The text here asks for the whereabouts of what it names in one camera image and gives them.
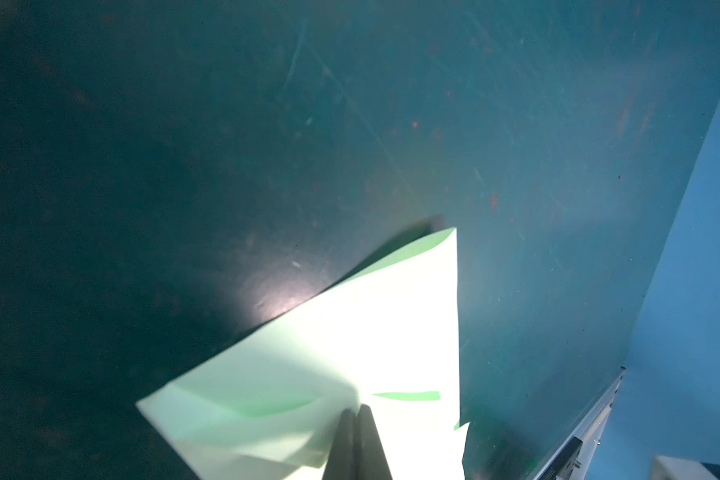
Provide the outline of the aluminium front rail bed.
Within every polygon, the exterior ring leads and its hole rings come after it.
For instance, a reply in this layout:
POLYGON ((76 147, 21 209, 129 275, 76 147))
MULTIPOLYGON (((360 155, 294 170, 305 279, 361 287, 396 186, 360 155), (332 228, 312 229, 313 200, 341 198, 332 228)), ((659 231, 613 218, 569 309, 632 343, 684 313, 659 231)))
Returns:
POLYGON ((585 479, 612 412, 626 368, 621 367, 611 385, 580 416, 564 441, 551 450, 527 479, 585 479))

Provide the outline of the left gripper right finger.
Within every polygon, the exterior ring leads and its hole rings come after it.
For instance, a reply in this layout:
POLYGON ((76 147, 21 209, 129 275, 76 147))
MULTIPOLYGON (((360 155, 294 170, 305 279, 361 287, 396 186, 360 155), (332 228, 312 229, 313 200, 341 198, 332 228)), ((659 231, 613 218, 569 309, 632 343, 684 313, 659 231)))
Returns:
POLYGON ((355 424, 355 478, 392 479, 372 410, 366 404, 360 406, 355 424))

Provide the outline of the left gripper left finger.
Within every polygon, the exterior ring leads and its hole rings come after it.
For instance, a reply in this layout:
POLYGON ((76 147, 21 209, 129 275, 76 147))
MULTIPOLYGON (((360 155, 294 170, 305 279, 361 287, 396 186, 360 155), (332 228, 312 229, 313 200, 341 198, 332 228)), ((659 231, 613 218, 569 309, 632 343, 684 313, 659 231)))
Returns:
POLYGON ((357 414, 352 409, 342 412, 322 480, 355 480, 357 478, 356 422, 357 414))

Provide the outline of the light green paper sheet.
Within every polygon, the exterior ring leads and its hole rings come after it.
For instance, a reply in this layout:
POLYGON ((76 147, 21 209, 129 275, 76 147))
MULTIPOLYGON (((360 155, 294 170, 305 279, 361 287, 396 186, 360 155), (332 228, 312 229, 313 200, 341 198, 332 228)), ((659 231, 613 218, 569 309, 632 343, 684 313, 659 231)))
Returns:
POLYGON ((168 382, 137 409, 201 479, 318 479, 368 406, 395 479, 460 479, 457 232, 415 240, 168 382))

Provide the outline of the dark green table mat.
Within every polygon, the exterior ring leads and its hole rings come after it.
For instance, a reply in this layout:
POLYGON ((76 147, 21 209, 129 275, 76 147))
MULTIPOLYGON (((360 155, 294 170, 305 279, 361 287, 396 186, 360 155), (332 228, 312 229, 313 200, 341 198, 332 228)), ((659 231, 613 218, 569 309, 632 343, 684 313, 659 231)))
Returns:
POLYGON ((0 479, 189 479, 136 402, 455 228, 471 479, 621 368, 720 1, 0 1, 0 479))

